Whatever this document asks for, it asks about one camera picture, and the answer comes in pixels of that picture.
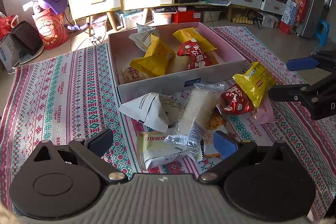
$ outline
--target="drawer handle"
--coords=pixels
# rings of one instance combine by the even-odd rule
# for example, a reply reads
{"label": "drawer handle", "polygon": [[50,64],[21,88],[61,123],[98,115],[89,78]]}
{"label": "drawer handle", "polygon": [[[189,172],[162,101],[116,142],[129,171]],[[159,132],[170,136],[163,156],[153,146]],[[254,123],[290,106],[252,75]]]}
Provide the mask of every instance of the drawer handle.
{"label": "drawer handle", "polygon": [[94,0],[93,2],[91,2],[91,4],[97,4],[97,3],[101,3],[101,2],[105,2],[106,0]]}

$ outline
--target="open box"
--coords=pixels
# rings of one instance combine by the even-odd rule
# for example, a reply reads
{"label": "open box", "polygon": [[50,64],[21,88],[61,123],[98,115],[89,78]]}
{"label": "open box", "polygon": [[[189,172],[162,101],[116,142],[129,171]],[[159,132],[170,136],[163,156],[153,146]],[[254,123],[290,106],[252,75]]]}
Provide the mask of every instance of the open box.
{"label": "open box", "polygon": [[122,70],[129,67],[130,62],[145,53],[129,39],[129,35],[137,30],[113,33],[109,35],[111,60],[113,64],[113,78],[117,85],[119,97],[122,103],[133,100],[149,92],[157,92],[164,95],[177,93],[191,89],[194,83],[218,83],[232,78],[236,73],[241,73],[245,59],[230,44],[217,33],[198,22],[179,23],[157,26],[160,38],[174,52],[181,47],[181,43],[172,36],[172,33],[180,29],[195,27],[199,33],[211,44],[217,47],[213,51],[219,64],[209,67],[186,70],[189,64],[187,56],[176,56],[169,61],[166,75],[145,79],[125,84]]}

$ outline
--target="blue label on box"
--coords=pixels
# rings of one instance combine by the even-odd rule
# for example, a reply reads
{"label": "blue label on box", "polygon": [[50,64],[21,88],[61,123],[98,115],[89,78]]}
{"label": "blue label on box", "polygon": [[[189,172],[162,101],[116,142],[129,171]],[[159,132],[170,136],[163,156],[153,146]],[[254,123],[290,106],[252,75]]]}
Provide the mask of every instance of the blue label on box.
{"label": "blue label on box", "polygon": [[184,87],[188,87],[188,86],[192,86],[195,83],[200,83],[201,82],[201,78],[197,78],[197,79],[193,79],[193,80],[189,80],[189,81],[185,81],[184,82]]}

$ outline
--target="metal bolt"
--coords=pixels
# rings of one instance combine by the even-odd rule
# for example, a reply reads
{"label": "metal bolt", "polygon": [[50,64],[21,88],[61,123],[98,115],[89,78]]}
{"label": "metal bolt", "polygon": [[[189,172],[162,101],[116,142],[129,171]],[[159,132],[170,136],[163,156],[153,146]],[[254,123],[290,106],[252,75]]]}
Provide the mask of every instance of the metal bolt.
{"label": "metal bolt", "polygon": [[204,181],[213,181],[217,178],[217,175],[212,172],[206,172],[201,175],[201,180]]}
{"label": "metal bolt", "polygon": [[159,177],[159,180],[161,180],[161,181],[167,181],[168,178],[167,177]]}
{"label": "metal bolt", "polygon": [[110,180],[122,180],[125,178],[125,174],[121,172],[113,172],[109,174]]}

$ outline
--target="tile floor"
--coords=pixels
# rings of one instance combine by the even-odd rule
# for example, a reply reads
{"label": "tile floor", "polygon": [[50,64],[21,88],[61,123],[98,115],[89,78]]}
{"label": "tile floor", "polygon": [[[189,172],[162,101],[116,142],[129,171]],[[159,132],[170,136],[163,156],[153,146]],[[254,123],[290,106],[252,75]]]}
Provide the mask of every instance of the tile floor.
{"label": "tile floor", "polygon": [[[206,22],[206,26],[212,27],[212,22]],[[228,22],[226,19],[222,19],[214,22],[214,26],[244,26],[247,27],[260,41],[262,41],[269,49],[271,49],[279,58],[284,62],[287,62],[289,59],[301,58],[310,55],[312,52],[316,51],[318,48],[318,41],[315,39],[306,39],[303,37],[283,34],[278,28],[263,28],[259,29],[256,24],[247,25],[247,24],[235,24],[233,22]],[[108,34],[112,33],[110,30],[106,35],[100,39],[103,43],[108,41]],[[92,42],[88,39],[88,34],[85,32],[74,33],[72,38],[70,38],[63,45],[53,49],[53,50],[44,50],[44,52],[31,61],[30,63],[35,63],[43,61],[67,52],[74,51],[78,48],[89,47],[92,45]],[[336,43],[328,41],[326,50],[335,50]],[[2,114],[4,107],[6,106],[7,97],[9,95],[11,85],[14,79],[14,74],[8,74],[11,72],[4,71],[0,73],[0,112]],[[325,78],[330,73],[321,69],[305,70],[300,71],[300,75],[306,80],[310,85],[318,82],[319,80]]]}

